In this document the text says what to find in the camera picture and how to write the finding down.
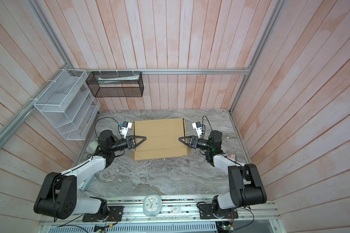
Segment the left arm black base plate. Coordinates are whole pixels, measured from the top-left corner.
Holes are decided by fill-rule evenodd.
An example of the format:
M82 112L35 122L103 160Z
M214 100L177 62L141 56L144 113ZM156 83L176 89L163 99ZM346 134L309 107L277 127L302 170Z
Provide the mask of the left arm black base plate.
M123 206L107 206L96 214L84 214L82 222L122 221Z

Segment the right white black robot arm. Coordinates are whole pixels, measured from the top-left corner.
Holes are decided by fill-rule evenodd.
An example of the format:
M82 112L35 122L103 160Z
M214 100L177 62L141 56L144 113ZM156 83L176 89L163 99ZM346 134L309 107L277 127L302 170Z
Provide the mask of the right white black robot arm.
M239 164L228 158L222 150L220 131L211 131L208 139L184 136L179 141L189 148L203 150L207 162L228 175L229 191L214 196L211 203L215 217L223 217L228 210L238 207L266 203L267 195L256 165Z

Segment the brown cardboard box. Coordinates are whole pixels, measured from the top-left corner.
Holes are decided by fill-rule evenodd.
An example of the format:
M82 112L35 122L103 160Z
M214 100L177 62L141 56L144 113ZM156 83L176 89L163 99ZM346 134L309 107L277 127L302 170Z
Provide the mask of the brown cardboard box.
M134 161L188 156L191 149L179 141L186 136L185 119L158 119L134 122L134 135L146 140L135 148Z

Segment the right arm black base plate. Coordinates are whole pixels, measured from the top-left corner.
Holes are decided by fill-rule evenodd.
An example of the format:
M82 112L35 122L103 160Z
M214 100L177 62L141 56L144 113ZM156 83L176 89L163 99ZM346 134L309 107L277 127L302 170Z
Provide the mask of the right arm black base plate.
M228 218L235 220L238 218L237 209L219 209L215 205L205 202L199 202L196 206L199 209L201 219Z

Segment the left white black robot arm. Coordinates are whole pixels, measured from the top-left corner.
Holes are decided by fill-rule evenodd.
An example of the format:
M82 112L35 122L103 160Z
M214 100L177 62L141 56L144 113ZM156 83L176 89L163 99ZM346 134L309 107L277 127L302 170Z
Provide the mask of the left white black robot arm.
M89 177L108 168L117 158L117 151L134 149L146 140L144 136L126 136L118 139L111 130L100 133L95 153L85 162L69 170L49 173L34 204L36 214L57 219L71 215L91 215L97 221L109 217L107 201L102 198L77 197L77 188Z

